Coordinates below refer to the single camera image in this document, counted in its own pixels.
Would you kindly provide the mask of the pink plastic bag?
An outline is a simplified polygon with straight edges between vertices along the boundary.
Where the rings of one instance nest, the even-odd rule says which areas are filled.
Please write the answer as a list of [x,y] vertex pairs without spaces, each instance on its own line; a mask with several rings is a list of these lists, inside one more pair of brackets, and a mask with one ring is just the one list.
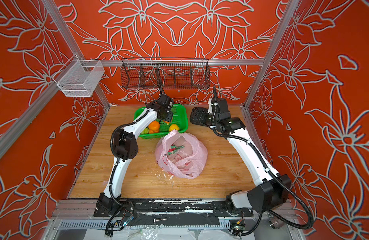
[[158,166],[182,179],[195,179],[203,171],[208,157],[205,145],[189,133],[171,131],[162,137],[155,149]]

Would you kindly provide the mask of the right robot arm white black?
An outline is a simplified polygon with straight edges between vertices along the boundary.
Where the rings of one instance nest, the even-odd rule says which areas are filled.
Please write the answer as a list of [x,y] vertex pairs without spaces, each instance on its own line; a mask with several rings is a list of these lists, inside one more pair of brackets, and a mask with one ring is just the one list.
[[[311,229],[314,218],[307,204],[291,190],[291,180],[288,175],[280,173],[265,159],[258,147],[252,141],[245,125],[238,117],[231,117],[225,99],[213,94],[209,102],[212,111],[210,129],[218,137],[225,138],[238,152],[249,170],[255,188],[249,191],[238,191],[230,194],[229,200],[235,209],[251,208],[260,215],[268,212],[285,224],[301,229]],[[307,223],[297,224],[274,211],[292,196],[304,209]]]

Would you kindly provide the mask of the yellow lemon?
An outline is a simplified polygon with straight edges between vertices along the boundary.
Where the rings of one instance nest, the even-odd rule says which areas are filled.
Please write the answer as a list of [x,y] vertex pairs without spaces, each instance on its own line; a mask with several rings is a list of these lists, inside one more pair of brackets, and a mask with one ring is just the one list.
[[176,130],[176,131],[180,131],[180,127],[177,125],[177,124],[171,124],[170,126],[169,126],[169,129],[168,129],[170,132],[171,131],[174,131],[174,130]]

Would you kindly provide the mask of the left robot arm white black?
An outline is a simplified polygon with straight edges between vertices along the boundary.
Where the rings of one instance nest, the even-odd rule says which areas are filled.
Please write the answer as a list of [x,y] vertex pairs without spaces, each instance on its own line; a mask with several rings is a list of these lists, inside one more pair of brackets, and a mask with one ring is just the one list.
[[114,163],[108,183],[96,202],[95,217],[115,216],[122,209],[129,210],[132,201],[121,200],[121,188],[131,160],[138,154],[137,138],[157,119],[171,122],[173,100],[165,94],[161,80],[157,81],[159,98],[146,104],[142,114],[133,122],[117,127],[110,137],[110,150]]

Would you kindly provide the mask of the green pear fruit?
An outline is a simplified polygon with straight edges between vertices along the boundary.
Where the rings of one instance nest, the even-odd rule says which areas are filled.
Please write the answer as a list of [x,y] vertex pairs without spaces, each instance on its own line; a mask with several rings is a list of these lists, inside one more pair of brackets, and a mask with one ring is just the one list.
[[145,128],[145,129],[141,132],[141,135],[145,135],[145,134],[149,134],[149,128]]

